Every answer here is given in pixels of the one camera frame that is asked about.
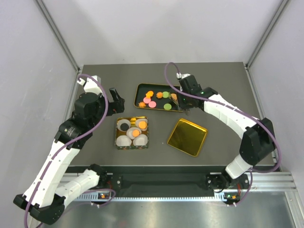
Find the black sandwich cookie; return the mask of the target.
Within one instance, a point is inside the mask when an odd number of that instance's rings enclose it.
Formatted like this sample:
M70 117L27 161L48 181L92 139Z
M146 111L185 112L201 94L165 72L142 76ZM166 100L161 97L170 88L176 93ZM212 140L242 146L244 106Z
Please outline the black sandwich cookie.
M120 130L126 132L129 129L129 125L127 123L123 123L120 125Z

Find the orange spiky cookie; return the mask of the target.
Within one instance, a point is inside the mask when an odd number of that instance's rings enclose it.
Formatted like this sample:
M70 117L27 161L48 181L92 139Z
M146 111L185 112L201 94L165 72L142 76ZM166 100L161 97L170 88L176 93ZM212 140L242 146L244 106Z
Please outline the orange spiky cookie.
M161 98L162 98L162 92L158 92L158 93L156 94L156 97L157 97L158 99L161 99Z

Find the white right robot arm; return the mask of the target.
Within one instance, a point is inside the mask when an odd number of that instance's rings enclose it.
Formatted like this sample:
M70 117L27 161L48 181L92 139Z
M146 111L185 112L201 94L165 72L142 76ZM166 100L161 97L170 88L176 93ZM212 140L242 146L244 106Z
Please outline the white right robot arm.
M241 138L239 155L220 174L222 187L233 188L242 174L276 149L272 122L267 118L259 120L243 115L241 110L214 89L201 88L193 75L177 73L177 80L180 84L177 97L181 109L199 108L219 119Z

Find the orange round cookie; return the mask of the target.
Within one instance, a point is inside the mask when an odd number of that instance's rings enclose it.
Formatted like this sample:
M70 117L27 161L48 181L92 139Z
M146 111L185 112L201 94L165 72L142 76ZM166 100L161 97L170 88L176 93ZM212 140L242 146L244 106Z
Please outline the orange round cookie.
M138 127L140 128L140 129L146 129L147 128L147 123L145 122L145 121L140 121L139 123L138 123Z
M176 94L171 94L171 99L177 100L177 95Z

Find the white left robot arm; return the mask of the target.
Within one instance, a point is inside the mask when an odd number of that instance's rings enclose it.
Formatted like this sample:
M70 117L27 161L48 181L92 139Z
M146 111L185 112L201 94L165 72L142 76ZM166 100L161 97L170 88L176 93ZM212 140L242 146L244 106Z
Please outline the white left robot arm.
M63 215L67 206L91 188L103 188L108 177L99 165L90 165L80 176L60 187L59 183L71 161L79 154L107 116L124 112L125 100L115 88L110 89L113 101L107 98L98 76L81 74L77 78L84 93L74 103L69 119L58 128L51 150L31 186L16 195L13 203L25 211L24 227L28 217L40 224L52 225Z

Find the orange flower cookie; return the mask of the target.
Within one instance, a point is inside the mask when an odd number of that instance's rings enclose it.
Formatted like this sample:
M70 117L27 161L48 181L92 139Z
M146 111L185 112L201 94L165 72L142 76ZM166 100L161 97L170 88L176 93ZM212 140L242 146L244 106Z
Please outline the orange flower cookie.
M140 134L141 134L141 132L139 130L137 130L137 129L132 131L132 136L134 138L138 137Z

